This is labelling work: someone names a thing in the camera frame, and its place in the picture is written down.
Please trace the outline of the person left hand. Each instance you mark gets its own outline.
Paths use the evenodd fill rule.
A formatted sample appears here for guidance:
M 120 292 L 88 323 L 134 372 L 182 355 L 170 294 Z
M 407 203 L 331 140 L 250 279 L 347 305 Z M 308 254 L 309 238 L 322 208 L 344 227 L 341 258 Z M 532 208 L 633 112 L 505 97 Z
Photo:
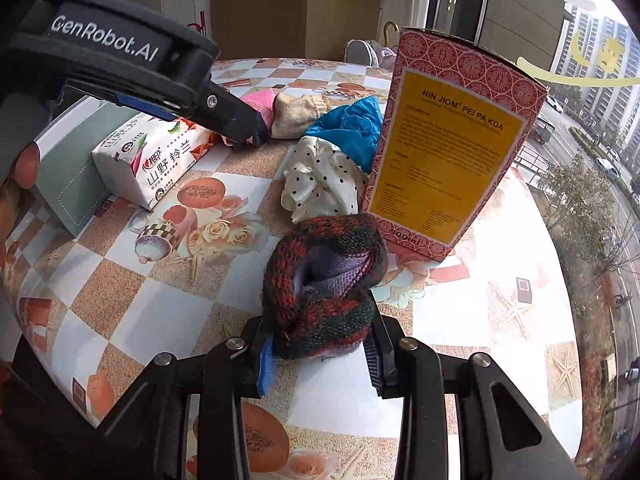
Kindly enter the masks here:
M 11 232 L 17 218 L 21 192 L 36 182 L 40 164 L 40 151 L 35 142 L 27 145 L 14 162 L 10 176 L 1 185 L 1 241 Z

